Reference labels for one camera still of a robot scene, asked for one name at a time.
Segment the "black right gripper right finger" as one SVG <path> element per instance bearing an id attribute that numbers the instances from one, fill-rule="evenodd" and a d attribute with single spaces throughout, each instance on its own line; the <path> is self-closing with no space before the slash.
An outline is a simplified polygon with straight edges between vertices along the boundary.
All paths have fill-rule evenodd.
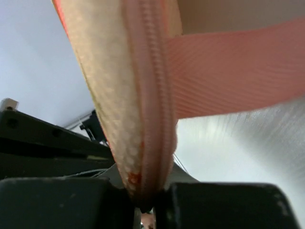
<path id="1" fill-rule="evenodd" d="M 155 208 L 158 229 L 298 229 L 285 194 L 263 183 L 173 183 Z"/>

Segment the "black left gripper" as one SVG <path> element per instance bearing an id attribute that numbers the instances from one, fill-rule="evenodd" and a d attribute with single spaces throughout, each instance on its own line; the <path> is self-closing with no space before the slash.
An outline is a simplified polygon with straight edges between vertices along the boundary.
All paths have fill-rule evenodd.
<path id="1" fill-rule="evenodd" d="M 16 110 L 0 113 L 0 177 L 91 175 L 110 168 L 110 149 Z"/>

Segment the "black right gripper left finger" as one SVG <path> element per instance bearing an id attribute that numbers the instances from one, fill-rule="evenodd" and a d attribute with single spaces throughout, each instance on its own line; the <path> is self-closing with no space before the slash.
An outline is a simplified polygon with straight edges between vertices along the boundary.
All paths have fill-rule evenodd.
<path id="1" fill-rule="evenodd" d="M 9 178 L 0 182 L 2 229 L 131 229 L 134 207 L 105 178 Z"/>

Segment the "floral mesh laundry bag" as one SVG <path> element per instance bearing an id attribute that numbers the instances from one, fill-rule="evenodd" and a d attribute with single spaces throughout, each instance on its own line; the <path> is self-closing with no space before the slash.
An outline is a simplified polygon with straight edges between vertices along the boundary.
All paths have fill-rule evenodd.
<path id="1" fill-rule="evenodd" d="M 122 182 L 150 210 L 173 164 L 178 119 L 272 106 L 305 92 L 304 18 L 171 36 L 163 0 L 55 0 Z"/>

